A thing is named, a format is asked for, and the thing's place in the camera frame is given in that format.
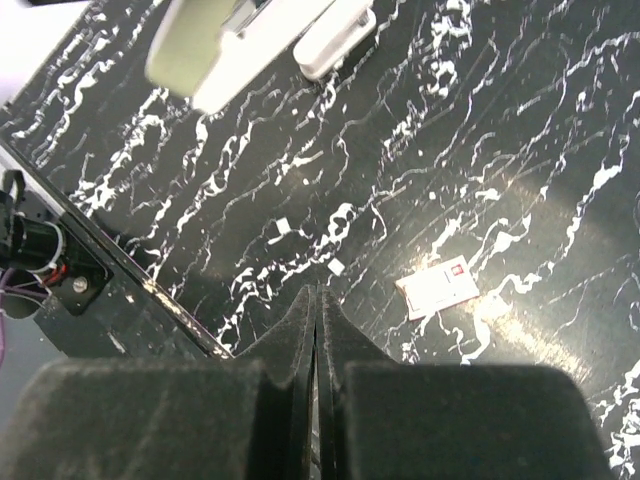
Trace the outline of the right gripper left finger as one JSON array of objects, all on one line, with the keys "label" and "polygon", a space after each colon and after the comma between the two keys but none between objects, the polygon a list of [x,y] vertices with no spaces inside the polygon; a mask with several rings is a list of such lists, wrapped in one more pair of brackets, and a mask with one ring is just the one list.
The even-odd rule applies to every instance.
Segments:
[{"label": "right gripper left finger", "polygon": [[239,357],[65,360],[1,439],[5,479],[305,479],[316,291]]}]

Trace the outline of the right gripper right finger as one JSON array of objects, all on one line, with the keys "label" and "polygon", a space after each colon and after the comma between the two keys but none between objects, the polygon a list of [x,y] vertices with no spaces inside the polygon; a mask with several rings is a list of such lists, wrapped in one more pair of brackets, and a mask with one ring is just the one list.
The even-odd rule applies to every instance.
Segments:
[{"label": "right gripper right finger", "polygon": [[325,479],[609,479],[584,398],[539,365],[402,364],[323,290],[317,315]]}]

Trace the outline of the white red staple box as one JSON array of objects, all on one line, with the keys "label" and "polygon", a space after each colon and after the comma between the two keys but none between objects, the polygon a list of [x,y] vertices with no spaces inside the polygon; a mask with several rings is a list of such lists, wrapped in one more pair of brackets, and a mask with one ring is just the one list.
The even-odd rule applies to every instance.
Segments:
[{"label": "white red staple box", "polygon": [[431,317],[480,295],[462,255],[399,279],[395,286],[405,300],[410,321]]}]

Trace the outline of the small staple strip piece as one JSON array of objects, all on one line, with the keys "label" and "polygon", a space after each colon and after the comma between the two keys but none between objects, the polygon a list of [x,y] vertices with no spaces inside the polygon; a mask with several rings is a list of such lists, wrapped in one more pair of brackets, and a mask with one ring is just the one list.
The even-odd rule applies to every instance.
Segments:
[{"label": "small staple strip piece", "polygon": [[276,227],[280,235],[286,235],[290,231],[290,225],[286,217],[277,219]]}]

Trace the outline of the grey beige stapler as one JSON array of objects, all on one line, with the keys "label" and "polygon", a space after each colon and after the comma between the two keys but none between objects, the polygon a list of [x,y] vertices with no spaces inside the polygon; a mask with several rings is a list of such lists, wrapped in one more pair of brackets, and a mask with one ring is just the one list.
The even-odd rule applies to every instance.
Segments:
[{"label": "grey beige stapler", "polygon": [[223,110],[331,5],[329,1],[171,1],[145,76],[192,107]]}]

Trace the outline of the white stapler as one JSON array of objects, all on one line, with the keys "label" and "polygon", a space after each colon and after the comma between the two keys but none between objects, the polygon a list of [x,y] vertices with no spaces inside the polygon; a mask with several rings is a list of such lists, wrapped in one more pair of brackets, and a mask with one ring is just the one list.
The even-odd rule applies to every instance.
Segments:
[{"label": "white stapler", "polygon": [[332,1],[294,47],[302,75],[312,82],[320,80],[375,27],[373,1]]}]

